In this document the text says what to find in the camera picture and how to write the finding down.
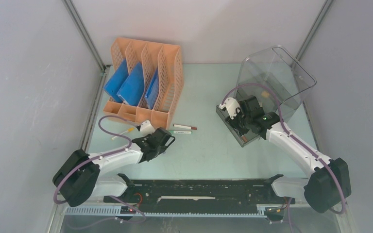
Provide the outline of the blue folder front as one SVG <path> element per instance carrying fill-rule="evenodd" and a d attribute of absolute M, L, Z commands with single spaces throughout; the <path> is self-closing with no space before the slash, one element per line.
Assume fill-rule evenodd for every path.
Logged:
<path fill-rule="evenodd" d="M 124 59 L 115 73 L 104 86 L 104 91 L 110 96 L 113 101 L 123 103 L 123 101 L 118 96 L 118 91 L 123 85 L 124 81 L 128 78 L 128 76 L 129 72 L 127 67 L 127 60 Z"/>

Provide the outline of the green cap marker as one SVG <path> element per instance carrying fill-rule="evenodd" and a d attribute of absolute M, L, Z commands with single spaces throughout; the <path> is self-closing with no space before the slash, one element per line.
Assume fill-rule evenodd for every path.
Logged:
<path fill-rule="evenodd" d="M 172 134 L 192 134 L 192 131 L 179 131 L 179 130 L 170 130 Z"/>

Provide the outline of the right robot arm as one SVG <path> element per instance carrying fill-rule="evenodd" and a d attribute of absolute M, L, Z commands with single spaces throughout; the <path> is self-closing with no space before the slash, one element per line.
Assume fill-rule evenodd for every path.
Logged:
<path fill-rule="evenodd" d="M 332 211 L 343 214 L 346 198 L 351 194 L 349 168 L 341 158 L 332 159 L 315 150 L 295 134 L 282 120 L 280 113 L 266 113 L 255 96 L 238 101 L 224 99 L 219 109 L 228 116 L 225 121 L 239 135 L 253 132 L 285 151 L 304 172 L 305 178 L 277 175 L 263 189 L 267 202 L 282 197 L 306 201 L 318 213 Z"/>

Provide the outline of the clear plastic drawer cabinet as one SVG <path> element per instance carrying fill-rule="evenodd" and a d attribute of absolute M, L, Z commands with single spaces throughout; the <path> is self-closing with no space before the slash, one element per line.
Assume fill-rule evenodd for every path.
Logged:
<path fill-rule="evenodd" d="M 299 60 L 283 46 L 276 45 L 253 53 L 243 60 L 236 86 L 222 101 L 229 97 L 241 101 L 255 96 L 266 113 L 280 113 L 282 120 L 287 123 L 316 84 L 316 79 Z M 261 96 L 264 91 L 270 94 L 268 98 Z M 241 135 L 226 123 L 228 114 L 220 110 L 219 105 L 216 107 L 217 114 L 241 147 L 261 138 L 248 132 L 244 134 L 248 140 L 244 143 Z"/>

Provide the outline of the blue folder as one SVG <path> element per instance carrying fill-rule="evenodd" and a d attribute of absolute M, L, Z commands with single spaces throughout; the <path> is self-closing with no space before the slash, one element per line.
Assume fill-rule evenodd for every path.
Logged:
<path fill-rule="evenodd" d="M 128 76 L 129 72 L 127 67 L 127 60 L 124 59 L 115 73 L 104 86 L 104 91 L 110 96 L 113 101 L 123 103 L 123 101 L 118 96 L 118 91 L 123 85 L 124 81 L 128 78 Z"/>
<path fill-rule="evenodd" d="M 144 93 L 144 85 L 143 67 L 138 62 L 118 90 L 117 96 L 127 105 L 138 106 Z"/>
<path fill-rule="evenodd" d="M 158 69 L 155 70 L 151 83 L 145 93 L 145 100 L 148 109 L 153 109 L 159 94 L 159 74 Z"/>

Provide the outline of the small cork block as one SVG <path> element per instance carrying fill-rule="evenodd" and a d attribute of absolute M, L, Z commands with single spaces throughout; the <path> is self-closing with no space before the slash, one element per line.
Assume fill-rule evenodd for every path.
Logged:
<path fill-rule="evenodd" d="M 264 98 L 268 98 L 270 96 L 270 94 L 268 92 L 264 91 L 264 92 L 262 92 L 261 96 L 264 97 Z"/>

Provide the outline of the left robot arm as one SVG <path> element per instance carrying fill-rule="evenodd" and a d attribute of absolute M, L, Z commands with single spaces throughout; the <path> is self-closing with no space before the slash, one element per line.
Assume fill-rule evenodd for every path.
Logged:
<path fill-rule="evenodd" d="M 77 207 L 90 198 L 114 196 L 129 202 L 134 196 L 131 180 L 121 167 L 148 162 L 175 141 L 175 137 L 160 127 L 146 136 L 130 139 L 128 144 L 114 150 L 86 153 L 74 151 L 52 178 L 56 187 L 53 200 L 57 204 L 67 203 Z"/>

